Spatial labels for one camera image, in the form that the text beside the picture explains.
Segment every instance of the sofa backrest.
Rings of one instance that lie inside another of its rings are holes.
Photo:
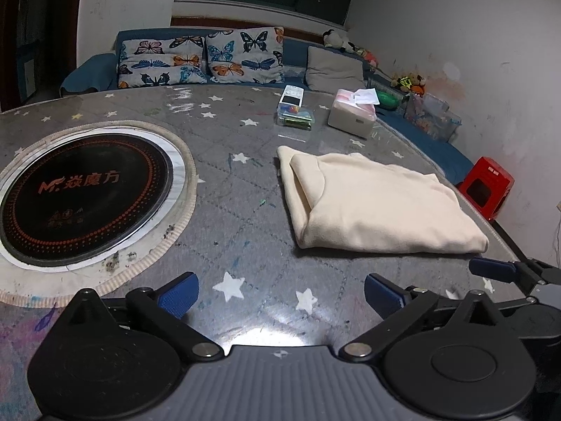
[[[180,38],[181,36],[208,36],[211,33],[215,33],[219,28],[192,28],[192,27],[182,27],[182,28],[143,28],[137,30],[126,30],[121,31],[117,35],[117,41],[115,45],[115,50],[117,53],[117,58],[119,58],[119,52],[121,51],[121,45],[123,41],[128,40],[141,40],[141,39],[153,39],[153,40],[166,40],[173,38]],[[284,75],[285,77],[298,77],[304,79],[306,73],[306,67],[308,65],[308,47],[314,46],[321,49],[329,50],[331,52],[336,52],[340,55],[345,55],[354,59],[361,60],[363,63],[363,73],[366,79],[366,72],[370,70],[370,65],[368,62],[363,60],[363,58],[354,54],[347,54],[339,52],[336,49],[331,49],[330,47],[322,46],[321,44],[316,44],[314,42],[302,41],[294,38],[284,38],[283,43],[283,64],[284,64]]]

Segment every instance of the orange butterfly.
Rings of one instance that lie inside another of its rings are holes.
[[[277,42],[279,44],[282,43],[282,40],[284,38],[284,28],[282,27],[275,27],[275,33],[277,34]]]
[[[243,72],[242,65],[238,63],[232,63],[230,66],[217,65],[217,66],[213,66],[212,69],[216,71],[218,75],[228,75],[228,74],[234,75],[234,73],[238,75],[245,74]]]
[[[180,55],[175,55],[173,57],[173,66],[181,66],[181,65],[190,65],[200,68],[201,63],[198,60],[198,55],[192,55],[189,59],[186,59]]]

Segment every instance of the folded cream garment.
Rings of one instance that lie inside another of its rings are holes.
[[[322,156],[277,149],[284,193],[301,248],[380,253],[482,253],[489,240],[434,174],[361,154]]]

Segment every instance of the silver screw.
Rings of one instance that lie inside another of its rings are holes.
[[[372,353],[370,345],[361,342],[349,343],[348,345],[345,345],[344,350],[348,355],[355,357],[364,357]]]
[[[200,357],[213,357],[220,353],[220,348],[215,343],[201,342],[193,347],[193,353]]]

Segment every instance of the green bowl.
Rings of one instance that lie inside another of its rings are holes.
[[[378,90],[376,91],[376,94],[378,95],[378,100],[380,101],[380,107],[382,109],[394,111],[399,108],[399,100],[393,95],[386,92],[380,92]]]

